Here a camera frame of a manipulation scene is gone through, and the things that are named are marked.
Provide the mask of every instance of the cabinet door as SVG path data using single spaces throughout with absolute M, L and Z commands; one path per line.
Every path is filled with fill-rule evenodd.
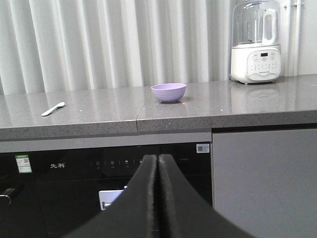
M 216 211 L 259 238 L 317 237 L 317 129 L 212 137 Z

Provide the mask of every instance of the gray quartz countertop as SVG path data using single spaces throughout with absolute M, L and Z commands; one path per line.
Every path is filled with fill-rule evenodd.
M 41 116 L 59 102 L 66 106 Z M 1 141 L 304 123 L 317 123 L 317 75 L 189 83 L 171 104 L 148 86 L 0 96 Z

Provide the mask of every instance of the brand logo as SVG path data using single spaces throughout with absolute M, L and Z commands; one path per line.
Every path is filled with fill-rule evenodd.
M 65 167 L 66 163 L 51 164 L 50 169 L 64 169 Z

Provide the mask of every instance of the purple bowl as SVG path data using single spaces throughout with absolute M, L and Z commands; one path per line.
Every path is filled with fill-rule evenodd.
M 176 102 L 184 96 L 186 84 L 165 83 L 155 85 L 152 88 L 153 95 L 164 103 Z

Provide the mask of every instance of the dishwasher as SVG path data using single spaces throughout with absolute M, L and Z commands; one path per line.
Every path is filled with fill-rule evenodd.
M 1 237 L 62 237 L 111 205 L 144 155 L 162 153 L 212 205 L 209 142 L 1 153 Z

